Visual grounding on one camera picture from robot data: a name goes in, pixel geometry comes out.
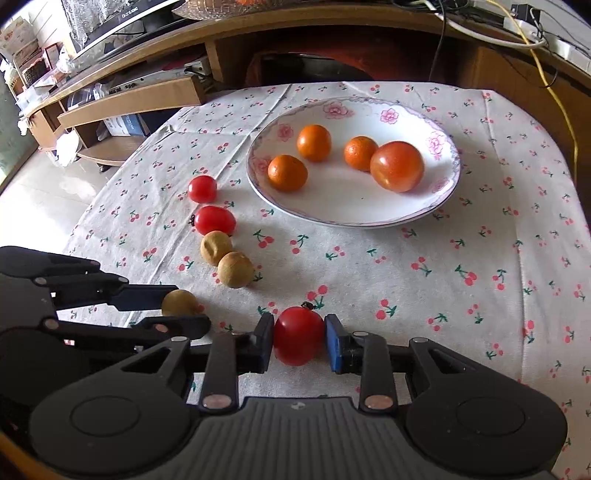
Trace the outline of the tan longan fruit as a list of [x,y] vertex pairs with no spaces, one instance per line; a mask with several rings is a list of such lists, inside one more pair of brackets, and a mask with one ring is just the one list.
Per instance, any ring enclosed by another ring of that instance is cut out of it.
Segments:
[[201,239],[199,251],[209,265],[216,267],[226,254],[233,251],[233,246],[228,234],[214,230]]
[[242,252],[229,252],[219,260],[217,276],[226,287],[238,289],[252,282],[254,267]]
[[183,289],[169,292],[161,303],[163,316],[194,316],[202,312],[204,306],[198,302],[197,297]]

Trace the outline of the red cherry tomato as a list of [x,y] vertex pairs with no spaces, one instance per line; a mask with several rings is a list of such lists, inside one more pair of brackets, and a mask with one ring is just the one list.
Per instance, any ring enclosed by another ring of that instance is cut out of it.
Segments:
[[208,205],[200,207],[191,216],[192,226],[201,235],[219,231],[231,236],[235,231],[236,220],[231,211],[218,206]]
[[287,308],[274,324],[274,353],[285,365],[307,364],[322,350],[324,342],[325,322],[311,304]]
[[217,183],[208,175],[199,175],[190,180],[187,195],[195,203],[212,203],[217,195]]

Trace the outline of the small mandarin orange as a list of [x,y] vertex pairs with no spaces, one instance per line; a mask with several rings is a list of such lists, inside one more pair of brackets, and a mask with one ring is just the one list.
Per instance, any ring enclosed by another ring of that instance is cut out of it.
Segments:
[[369,172],[370,160],[379,148],[378,144],[370,137],[356,136],[346,143],[344,149],[345,161],[353,169]]
[[308,169],[301,160],[292,155],[278,155],[267,167],[270,186],[280,192],[300,190],[308,181]]

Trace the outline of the large red tomato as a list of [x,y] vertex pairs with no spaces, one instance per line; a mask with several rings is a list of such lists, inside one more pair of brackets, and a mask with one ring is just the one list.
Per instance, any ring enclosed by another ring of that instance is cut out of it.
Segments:
[[422,154],[404,141],[382,145],[370,160],[370,175],[377,184],[396,193],[405,193],[417,187],[424,173]]

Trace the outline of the oval orange kumquat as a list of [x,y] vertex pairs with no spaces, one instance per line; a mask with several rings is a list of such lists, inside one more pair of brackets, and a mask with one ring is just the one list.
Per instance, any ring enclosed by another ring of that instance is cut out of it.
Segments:
[[322,125],[304,126],[297,136],[297,151],[308,161],[325,161],[332,151],[331,133]]

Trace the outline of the white floral porcelain bowl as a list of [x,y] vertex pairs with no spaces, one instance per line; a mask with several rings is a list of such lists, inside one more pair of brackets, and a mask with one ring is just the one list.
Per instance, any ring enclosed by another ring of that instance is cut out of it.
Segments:
[[249,149],[247,178],[271,206],[317,224],[384,228],[434,212],[458,186],[451,137],[424,114],[370,97],[301,105]]

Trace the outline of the cherry print tablecloth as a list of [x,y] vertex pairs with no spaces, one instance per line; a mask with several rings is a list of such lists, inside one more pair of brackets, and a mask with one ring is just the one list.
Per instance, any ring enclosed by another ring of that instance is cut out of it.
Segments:
[[[264,126],[301,105],[369,96],[446,130],[462,176],[450,200],[407,226],[330,228],[266,205],[247,180]],[[190,180],[216,180],[212,203]],[[191,216],[231,211],[248,286],[221,283]],[[193,293],[214,331],[249,331],[263,313],[310,302],[392,343],[435,340],[551,397],[568,433],[554,471],[590,475],[590,231],[550,135],[501,95],[432,83],[252,88],[184,108],[131,155],[70,235],[71,255],[134,283]]]

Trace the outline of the wooden TV cabinet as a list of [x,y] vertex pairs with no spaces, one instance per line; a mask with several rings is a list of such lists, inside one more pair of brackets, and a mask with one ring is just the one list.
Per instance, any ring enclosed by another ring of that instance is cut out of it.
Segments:
[[30,131],[51,149],[64,130],[73,92],[151,60],[204,47],[215,82],[226,89],[294,83],[264,76],[270,54],[311,53],[351,63],[376,81],[429,81],[493,90],[538,120],[571,159],[577,187],[590,185],[590,77],[546,48],[495,46],[444,25],[433,14],[394,6],[318,4],[197,22],[150,40],[77,75],[38,106]]

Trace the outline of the white lace cloth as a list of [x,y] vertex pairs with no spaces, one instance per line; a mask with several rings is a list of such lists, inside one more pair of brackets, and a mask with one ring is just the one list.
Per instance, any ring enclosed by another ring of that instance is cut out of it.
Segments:
[[92,32],[118,14],[123,0],[62,0],[61,5],[71,30],[73,42],[82,47]]

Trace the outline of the television screen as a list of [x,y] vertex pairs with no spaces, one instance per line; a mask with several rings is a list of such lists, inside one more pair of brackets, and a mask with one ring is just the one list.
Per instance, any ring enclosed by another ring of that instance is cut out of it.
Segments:
[[118,14],[92,32],[82,47],[77,46],[72,39],[77,57],[111,37],[121,40],[125,36],[131,36],[135,39],[160,31],[178,20],[172,10],[183,5],[183,1],[127,2],[128,5]]

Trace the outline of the glass fruit dish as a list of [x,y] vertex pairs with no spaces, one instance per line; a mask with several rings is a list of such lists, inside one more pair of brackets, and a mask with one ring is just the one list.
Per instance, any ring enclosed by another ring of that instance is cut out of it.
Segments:
[[186,0],[172,10],[190,20],[221,20],[225,18],[287,7],[292,1],[281,0]]

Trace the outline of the white power strip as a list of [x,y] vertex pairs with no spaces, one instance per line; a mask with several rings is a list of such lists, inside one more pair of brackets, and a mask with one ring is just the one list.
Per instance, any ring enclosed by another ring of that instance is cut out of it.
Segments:
[[580,70],[590,73],[590,35],[576,32],[556,21],[556,18],[545,11],[540,12],[536,20],[504,20],[504,28],[518,33],[517,23],[526,37],[534,42],[542,37],[546,39],[548,49]]

